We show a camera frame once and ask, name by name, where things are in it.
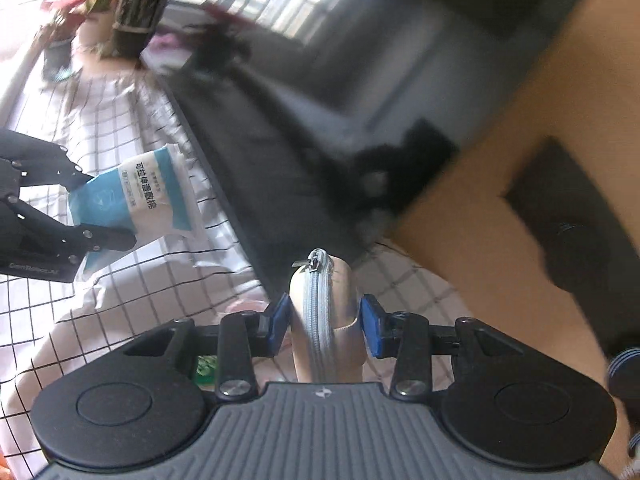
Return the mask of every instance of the blue and white package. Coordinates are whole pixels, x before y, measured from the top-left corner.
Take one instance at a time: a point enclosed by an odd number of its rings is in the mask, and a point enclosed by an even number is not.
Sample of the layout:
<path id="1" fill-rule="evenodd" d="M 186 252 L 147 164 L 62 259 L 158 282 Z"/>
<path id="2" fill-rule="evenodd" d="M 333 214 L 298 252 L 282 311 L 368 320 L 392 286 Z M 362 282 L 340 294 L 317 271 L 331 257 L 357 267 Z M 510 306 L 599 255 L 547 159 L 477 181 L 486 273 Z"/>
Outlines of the blue and white package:
<path id="1" fill-rule="evenodd" d="M 204 233 L 202 216 L 176 144 L 133 156 L 69 193 L 74 225 L 123 227 L 136 235 L 130 251 L 87 254 L 81 280 L 136 249 L 169 234 L 188 238 Z"/>

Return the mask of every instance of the gray zipper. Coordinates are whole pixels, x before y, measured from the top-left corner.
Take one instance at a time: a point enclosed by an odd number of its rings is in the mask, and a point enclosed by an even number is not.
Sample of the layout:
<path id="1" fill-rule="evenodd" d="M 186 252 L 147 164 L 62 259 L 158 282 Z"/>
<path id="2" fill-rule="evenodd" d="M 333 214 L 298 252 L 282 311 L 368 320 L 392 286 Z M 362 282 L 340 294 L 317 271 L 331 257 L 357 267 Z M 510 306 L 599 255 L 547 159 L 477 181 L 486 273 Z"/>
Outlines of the gray zipper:
<path id="1" fill-rule="evenodd" d="M 334 330 L 331 327 L 331 273 L 334 263 L 322 249 L 309 254 L 305 270 L 303 324 L 315 383 L 335 383 Z"/>

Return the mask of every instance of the grid pattern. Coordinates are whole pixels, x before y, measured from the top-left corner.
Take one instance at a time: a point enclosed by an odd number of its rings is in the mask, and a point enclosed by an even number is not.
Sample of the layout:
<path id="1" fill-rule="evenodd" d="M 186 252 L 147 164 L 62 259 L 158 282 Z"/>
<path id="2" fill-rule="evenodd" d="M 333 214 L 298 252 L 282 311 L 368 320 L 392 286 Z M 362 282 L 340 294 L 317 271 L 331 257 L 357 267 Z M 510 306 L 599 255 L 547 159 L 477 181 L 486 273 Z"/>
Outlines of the grid pattern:
<path id="1" fill-rule="evenodd" d="M 203 240 L 167 236 L 92 277 L 90 286 L 0 275 L 0 447 L 17 480 L 45 464 L 30 409 L 55 379 L 171 319 L 212 324 L 234 310 L 266 307 L 266 297 L 238 244 L 184 130 L 150 75 L 75 78 L 42 86 L 37 70 L 9 127 L 68 147 L 68 156 L 96 174 L 129 156 L 175 142 L 184 153 L 206 226 Z M 26 188 L 20 197 L 67 222 L 66 191 Z M 360 290 L 389 311 L 410 310 L 435 324 L 467 312 L 456 292 L 389 243 L 371 248 L 355 271 Z M 365 380 L 388 386 L 394 360 L 369 359 Z M 258 381 L 294 381 L 290 345 L 274 360 L 255 361 Z M 451 380 L 436 359 L 434 386 Z"/>

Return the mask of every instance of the gray ribbed surface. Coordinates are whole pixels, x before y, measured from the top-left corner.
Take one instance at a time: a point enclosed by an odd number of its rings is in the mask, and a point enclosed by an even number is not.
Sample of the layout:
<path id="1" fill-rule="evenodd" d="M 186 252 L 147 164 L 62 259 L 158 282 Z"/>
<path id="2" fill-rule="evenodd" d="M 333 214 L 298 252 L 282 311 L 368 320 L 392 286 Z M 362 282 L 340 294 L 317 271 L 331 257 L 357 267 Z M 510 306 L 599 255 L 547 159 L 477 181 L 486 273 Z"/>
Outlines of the gray ribbed surface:
<path id="1" fill-rule="evenodd" d="M 518 473 L 452 443 L 430 411 L 386 398 L 378 384 L 270 384 L 259 400 L 225 406 L 202 437 L 161 465 L 95 475 L 54 465 L 44 480 L 611 480 L 595 463 Z"/>

